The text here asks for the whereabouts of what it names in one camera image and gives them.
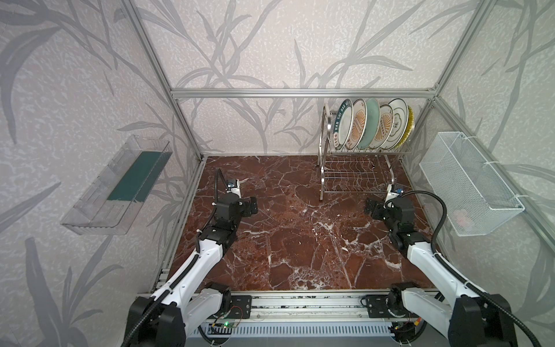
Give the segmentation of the white plate dark lettered rim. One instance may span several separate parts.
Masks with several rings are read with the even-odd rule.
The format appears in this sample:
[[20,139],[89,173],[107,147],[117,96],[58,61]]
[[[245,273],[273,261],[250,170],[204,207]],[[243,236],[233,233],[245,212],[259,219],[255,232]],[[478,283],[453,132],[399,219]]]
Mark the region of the white plate dark lettered rim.
[[353,103],[351,99],[345,99],[340,105],[332,130],[333,147],[335,150],[342,149],[351,133],[353,121]]

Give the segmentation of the white plate green rim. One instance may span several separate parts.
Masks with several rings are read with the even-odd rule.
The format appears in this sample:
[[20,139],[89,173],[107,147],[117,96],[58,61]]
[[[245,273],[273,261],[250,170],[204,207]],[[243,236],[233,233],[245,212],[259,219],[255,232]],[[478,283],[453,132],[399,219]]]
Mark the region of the white plate green rim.
[[384,143],[384,149],[393,149],[403,137],[408,125],[408,105],[401,99],[396,98],[389,102],[393,110],[393,126],[389,137]]

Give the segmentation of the small orange sunburst plate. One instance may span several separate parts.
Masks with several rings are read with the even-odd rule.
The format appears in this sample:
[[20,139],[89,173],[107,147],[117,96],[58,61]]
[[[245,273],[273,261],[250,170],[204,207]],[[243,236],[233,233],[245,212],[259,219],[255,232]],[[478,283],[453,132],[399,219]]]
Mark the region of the small orange sunburst plate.
[[380,121],[377,133],[370,144],[370,148],[372,150],[381,148],[386,142],[393,128],[393,121],[394,116],[392,107],[388,104],[380,106]]

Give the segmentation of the yellow woven bamboo plate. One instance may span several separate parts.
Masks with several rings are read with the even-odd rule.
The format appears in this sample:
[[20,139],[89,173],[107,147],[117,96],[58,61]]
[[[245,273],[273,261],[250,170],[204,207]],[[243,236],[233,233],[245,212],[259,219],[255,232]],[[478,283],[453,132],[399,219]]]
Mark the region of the yellow woven bamboo plate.
[[409,106],[408,107],[408,123],[407,123],[407,128],[406,131],[403,134],[403,137],[401,138],[401,141],[398,143],[399,146],[402,146],[406,143],[406,141],[408,140],[408,138],[410,137],[410,134],[412,133],[413,129],[415,127],[415,117],[414,117],[414,112],[413,109]]

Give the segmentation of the large orange sunburst plate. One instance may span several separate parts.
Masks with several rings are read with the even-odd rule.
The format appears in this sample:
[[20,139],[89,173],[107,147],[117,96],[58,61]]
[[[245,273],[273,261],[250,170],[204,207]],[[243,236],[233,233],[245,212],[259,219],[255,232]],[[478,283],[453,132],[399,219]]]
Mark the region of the large orange sunburst plate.
[[367,104],[362,98],[354,102],[353,107],[353,124],[351,126],[351,133],[346,141],[345,147],[347,150],[353,150],[361,141],[364,135],[367,122]]

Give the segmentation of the green flower plate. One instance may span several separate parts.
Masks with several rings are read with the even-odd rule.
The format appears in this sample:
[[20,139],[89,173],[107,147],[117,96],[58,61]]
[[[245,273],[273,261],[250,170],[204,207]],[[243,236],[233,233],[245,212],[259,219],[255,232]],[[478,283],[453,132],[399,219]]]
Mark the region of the green flower plate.
[[367,120],[364,134],[358,144],[358,149],[364,150],[368,148],[374,140],[378,126],[380,123],[380,105],[375,98],[370,98],[366,101],[367,105]]

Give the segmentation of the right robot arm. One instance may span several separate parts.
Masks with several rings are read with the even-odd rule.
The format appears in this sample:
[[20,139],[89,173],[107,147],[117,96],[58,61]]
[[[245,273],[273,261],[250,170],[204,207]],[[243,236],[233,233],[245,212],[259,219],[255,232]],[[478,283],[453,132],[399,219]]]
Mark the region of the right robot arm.
[[435,250],[432,241],[414,226],[410,198],[400,195],[385,202],[368,198],[364,212],[383,222],[393,247],[438,290],[432,296],[413,282],[393,284],[386,301],[392,315],[416,315],[451,346],[517,345],[508,301],[471,283]]

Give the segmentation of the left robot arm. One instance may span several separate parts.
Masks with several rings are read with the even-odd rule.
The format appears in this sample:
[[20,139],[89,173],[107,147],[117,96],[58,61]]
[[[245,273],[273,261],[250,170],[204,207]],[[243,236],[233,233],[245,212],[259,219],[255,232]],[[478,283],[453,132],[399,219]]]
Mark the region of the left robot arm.
[[129,308],[121,345],[184,346],[206,319],[227,312],[225,286],[216,283],[193,294],[236,241],[241,219],[258,213],[258,204],[257,198],[241,198],[233,190],[213,205],[185,263],[159,290],[148,298],[138,297]]

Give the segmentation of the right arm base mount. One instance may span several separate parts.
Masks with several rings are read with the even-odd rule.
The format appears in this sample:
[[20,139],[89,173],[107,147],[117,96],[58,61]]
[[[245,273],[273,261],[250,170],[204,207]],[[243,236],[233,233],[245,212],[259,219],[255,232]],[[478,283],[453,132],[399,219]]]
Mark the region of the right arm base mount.
[[402,300],[402,291],[418,288],[413,282],[394,283],[387,294],[369,294],[360,299],[362,307],[367,309],[369,318],[411,318]]

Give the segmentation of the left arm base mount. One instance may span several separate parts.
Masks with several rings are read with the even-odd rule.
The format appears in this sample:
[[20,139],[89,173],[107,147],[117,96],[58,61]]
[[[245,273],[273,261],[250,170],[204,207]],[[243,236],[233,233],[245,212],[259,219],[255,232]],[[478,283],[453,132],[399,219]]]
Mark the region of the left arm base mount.
[[224,304],[225,311],[209,316],[210,319],[244,320],[251,316],[253,297],[250,295],[232,295],[228,304]]

